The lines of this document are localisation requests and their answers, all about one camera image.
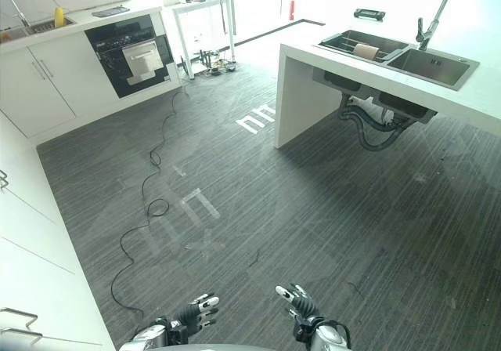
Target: double sink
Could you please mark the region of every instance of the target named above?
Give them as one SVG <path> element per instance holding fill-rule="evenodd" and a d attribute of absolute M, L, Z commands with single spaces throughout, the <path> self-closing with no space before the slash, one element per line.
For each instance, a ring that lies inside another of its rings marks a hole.
<path fill-rule="evenodd" d="M 19 38 L 26 38 L 33 34 L 41 34 L 42 32 L 51 31 L 56 28 L 63 28 L 67 25 L 74 24 L 74 21 L 69 18 L 64 18 L 64 25 L 61 27 L 54 26 L 54 20 L 47 20 L 39 24 L 32 24 L 29 27 L 10 28 L 0 31 L 0 43 L 11 42 Z"/>
<path fill-rule="evenodd" d="M 378 49 L 377 54 L 372 60 L 356 56 L 354 49 L 357 44 L 375 47 Z M 420 51 L 404 42 L 354 30 L 324 39 L 319 46 L 456 91 L 480 65 L 464 57 L 431 49 Z"/>

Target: white table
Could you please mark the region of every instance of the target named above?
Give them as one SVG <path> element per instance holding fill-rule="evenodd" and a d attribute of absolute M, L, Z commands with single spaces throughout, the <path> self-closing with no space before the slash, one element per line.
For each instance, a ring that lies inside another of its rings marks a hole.
<path fill-rule="evenodd" d="M 194 79 L 195 74 L 193 74 L 193 70 L 191 68 L 191 60 L 189 59 L 188 48 L 186 47 L 186 41 L 184 34 L 182 32 L 182 25 L 179 16 L 183 13 L 192 12 L 193 10 L 199 10 L 203 8 L 209 8 L 214 5 L 219 5 L 221 2 L 223 2 L 226 5 L 226 12 L 228 17 L 227 26 L 229 30 L 229 48 L 231 49 L 232 53 L 232 61 L 235 61 L 235 42 L 233 37 L 234 31 L 232 23 L 233 14 L 232 14 L 231 0 L 205 0 L 204 2 L 190 2 L 187 4 L 177 4 L 173 6 L 168 6 L 166 8 L 172 10 L 174 14 L 175 24 L 179 31 L 179 38 L 181 39 L 182 51 L 185 54 L 186 69 L 188 70 L 188 75 L 190 79 Z"/>

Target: black appliance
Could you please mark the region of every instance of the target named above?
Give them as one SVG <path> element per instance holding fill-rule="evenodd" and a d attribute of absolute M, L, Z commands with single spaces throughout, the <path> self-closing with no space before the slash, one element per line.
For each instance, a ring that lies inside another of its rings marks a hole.
<path fill-rule="evenodd" d="M 174 59 L 167 36 L 155 35 L 149 15 L 92 28 L 85 33 L 118 97 L 122 98 L 161 82 L 170 81 L 166 65 L 173 63 Z M 125 59 L 123 49 L 147 41 L 155 41 L 163 66 L 154 71 L 153 77 L 131 85 L 128 78 L 132 77 L 133 73 Z"/>

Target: faucet tap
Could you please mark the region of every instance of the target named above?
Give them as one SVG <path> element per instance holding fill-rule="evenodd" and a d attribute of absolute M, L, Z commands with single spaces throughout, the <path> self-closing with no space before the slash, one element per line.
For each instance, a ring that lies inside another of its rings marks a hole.
<path fill-rule="evenodd" d="M 417 36 L 416 40 L 421 43 L 419 49 L 421 51 L 426 51 L 428 47 L 428 43 L 431 40 L 431 37 L 435 33 L 437 29 L 440 15 L 444 11 L 445 5 L 447 5 L 448 0 L 442 0 L 440 7 L 438 8 L 437 14 L 435 14 L 435 18 L 431 21 L 429 28 L 426 32 L 423 32 L 423 18 L 419 18 L 417 20 Z"/>
<path fill-rule="evenodd" d="M 14 0 L 10 0 L 12 2 L 12 4 L 14 5 L 14 8 L 16 8 L 17 10 L 17 16 L 20 18 L 21 22 L 23 23 L 23 26 L 25 27 L 29 27 L 30 26 L 30 23 L 28 22 L 28 20 L 26 19 L 26 17 L 24 16 L 23 12 L 21 12 L 21 10 L 19 9 L 19 7 L 17 6 L 16 2 Z"/>

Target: yellow bottle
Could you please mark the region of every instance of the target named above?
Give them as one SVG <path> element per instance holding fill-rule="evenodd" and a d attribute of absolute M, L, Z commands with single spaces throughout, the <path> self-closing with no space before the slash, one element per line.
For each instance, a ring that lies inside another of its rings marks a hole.
<path fill-rule="evenodd" d="M 64 11 L 63 8 L 58 6 L 54 12 L 54 27 L 64 26 Z"/>

